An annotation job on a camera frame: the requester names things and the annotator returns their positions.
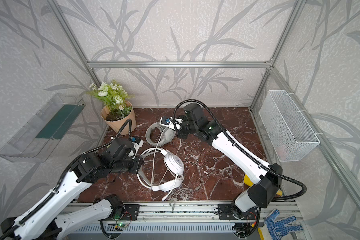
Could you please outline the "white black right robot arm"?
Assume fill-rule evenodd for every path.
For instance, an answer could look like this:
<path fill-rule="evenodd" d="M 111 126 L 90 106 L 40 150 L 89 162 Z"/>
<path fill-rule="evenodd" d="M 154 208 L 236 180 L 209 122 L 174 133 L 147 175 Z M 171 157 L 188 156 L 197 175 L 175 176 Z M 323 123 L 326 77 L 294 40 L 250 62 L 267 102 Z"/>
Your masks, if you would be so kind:
<path fill-rule="evenodd" d="M 266 208 L 270 202 L 293 200 L 307 192 L 307 186 L 293 178 L 283 175 L 278 164 L 269 164 L 244 147 L 221 124 L 211 109 L 199 100 L 184 100 L 174 109 L 171 117 L 163 117 L 161 124 L 173 129 L 176 136 L 186 139 L 194 135 L 216 150 L 222 152 L 235 163 L 250 179 L 252 186 L 240 193 L 231 207 L 236 215 L 254 207 Z M 301 187 L 295 194 L 277 196 L 282 181 Z"/>

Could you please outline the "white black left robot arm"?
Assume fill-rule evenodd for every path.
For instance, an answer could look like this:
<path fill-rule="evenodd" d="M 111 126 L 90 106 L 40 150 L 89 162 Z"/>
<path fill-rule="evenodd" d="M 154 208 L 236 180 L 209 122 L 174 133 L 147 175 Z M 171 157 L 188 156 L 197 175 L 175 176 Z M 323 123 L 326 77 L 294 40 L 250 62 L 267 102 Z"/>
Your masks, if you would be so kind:
<path fill-rule="evenodd" d="M 17 218 L 2 222 L 1 240 L 60 240 L 94 221 L 122 215 L 124 204 L 116 196 L 67 215 L 61 211 L 84 190 L 113 173 L 136 174 L 143 165 L 138 156 L 143 141 L 139 137 L 120 138 L 118 132 L 110 142 L 83 152 L 64 169 L 57 184 L 39 202 Z"/>

